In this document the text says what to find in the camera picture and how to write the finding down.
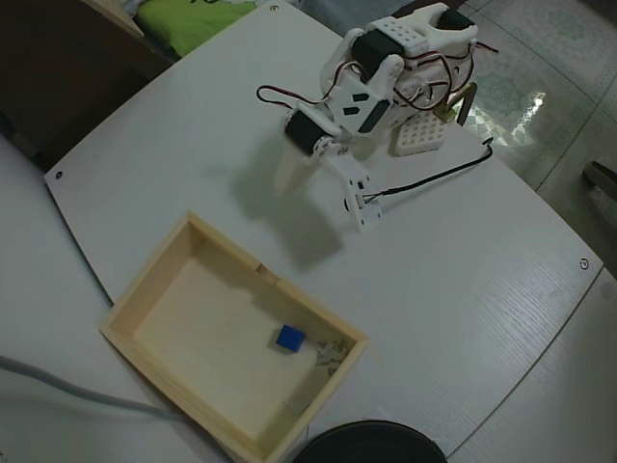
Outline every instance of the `gray cable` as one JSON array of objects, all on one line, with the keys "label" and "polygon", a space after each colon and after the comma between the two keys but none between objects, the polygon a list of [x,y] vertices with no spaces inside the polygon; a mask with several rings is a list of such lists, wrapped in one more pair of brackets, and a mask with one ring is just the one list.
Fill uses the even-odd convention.
[{"label": "gray cable", "polygon": [[90,391],[69,383],[68,381],[51,374],[44,369],[24,364],[23,362],[10,359],[9,357],[2,355],[0,355],[0,369],[36,379],[41,383],[51,386],[52,388],[85,400],[89,400],[90,402],[103,403],[105,405],[111,405],[113,407],[123,408],[126,410],[147,413],[149,415],[153,415],[154,417],[164,418],[167,420],[190,421],[190,418],[183,413],[174,412],[172,410],[163,410],[144,403],[134,402],[133,400],[126,400],[124,398]]}]

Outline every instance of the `wooden tray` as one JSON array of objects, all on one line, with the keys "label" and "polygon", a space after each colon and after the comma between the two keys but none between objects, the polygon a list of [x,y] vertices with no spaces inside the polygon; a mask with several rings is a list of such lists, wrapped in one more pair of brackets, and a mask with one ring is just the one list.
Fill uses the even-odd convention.
[{"label": "wooden tray", "polygon": [[[283,324],[306,334],[298,353],[276,345]],[[251,463],[279,460],[368,343],[191,212],[101,331],[236,459]],[[342,346],[341,363],[323,365],[324,342]]]}]

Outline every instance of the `black cable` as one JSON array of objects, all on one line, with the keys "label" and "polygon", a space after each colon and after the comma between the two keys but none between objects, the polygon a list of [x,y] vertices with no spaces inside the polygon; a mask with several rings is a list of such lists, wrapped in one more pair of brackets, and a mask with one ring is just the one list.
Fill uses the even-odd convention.
[{"label": "black cable", "polygon": [[148,413],[149,415],[153,415],[154,417],[164,418],[167,420],[191,420],[187,415],[184,415],[179,411],[176,412],[173,410],[164,410],[153,407],[151,405],[146,405],[144,403],[134,402],[133,400],[127,400],[125,398],[102,394],[82,388],[80,386],[76,386],[56,376],[55,374],[51,374],[50,372],[45,371],[44,369],[25,364],[23,362],[19,362],[18,360],[11,359],[2,355],[0,355],[0,369],[36,379],[41,383],[45,383],[47,386],[51,386],[52,388],[58,389],[67,394],[74,395],[75,397],[89,400],[90,402],[97,402],[105,405],[123,408],[126,410]]},{"label": "black cable", "polygon": [[482,145],[484,145],[487,148],[487,153],[477,159],[474,159],[473,161],[466,162],[465,164],[461,164],[460,166],[453,167],[452,169],[448,169],[447,171],[440,172],[433,176],[423,178],[422,180],[419,180],[415,183],[410,183],[409,185],[396,186],[394,188],[389,188],[388,190],[384,190],[379,193],[375,193],[373,195],[364,195],[363,196],[364,198],[368,198],[368,201],[366,201],[366,204],[369,204],[375,198],[379,198],[380,196],[397,195],[398,193],[403,193],[405,191],[411,191],[422,185],[430,183],[432,181],[439,180],[440,178],[444,178],[447,176],[451,176],[452,174],[461,172],[469,167],[477,166],[478,164],[483,163],[484,161],[490,159],[491,156],[493,156],[493,147],[491,147],[492,142],[493,142],[493,137],[488,138],[485,141],[483,141]]}]

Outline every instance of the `blue cube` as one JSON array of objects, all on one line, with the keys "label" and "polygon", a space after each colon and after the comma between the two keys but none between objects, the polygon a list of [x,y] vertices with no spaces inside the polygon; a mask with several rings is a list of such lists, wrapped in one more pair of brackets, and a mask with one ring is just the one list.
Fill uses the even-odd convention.
[{"label": "blue cube", "polygon": [[296,330],[293,326],[283,325],[277,344],[292,352],[298,352],[303,340],[305,340],[305,334],[302,331]]}]

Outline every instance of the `white tabletop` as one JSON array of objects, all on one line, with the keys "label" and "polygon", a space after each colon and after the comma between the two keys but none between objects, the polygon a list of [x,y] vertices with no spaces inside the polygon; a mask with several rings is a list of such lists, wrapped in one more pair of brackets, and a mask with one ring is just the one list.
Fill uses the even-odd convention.
[{"label": "white tabletop", "polygon": [[[0,355],[104,394],[167,406],[98,333],[107,300],[41,172],[0,136]],[[224,463],[193,426],[124,412],[0,371],[1,462]]]},{"label": "white tabletop", "polygon": [[[383,221],[366,234],[354,232],[324,173],[298,195],[274,198],[282,114],[258,103],[255,88],[318,95],[319,71],[340,40],[277,6],[157,78],[47,184],[112,299],[193,209],[373,339],[379,361],[364,355],[316,428],[379,407],[450,453],[538,359],[602,263],[497,159],[384,201]],[[404,184],[482,154],[471,134],[449,130],[437,153],[378,152],[366,161],[373,180]]]},{"label": "white tabletop", "polygon": [[572,319],[451,463],[617,461],[617,281],[604,269]]}]

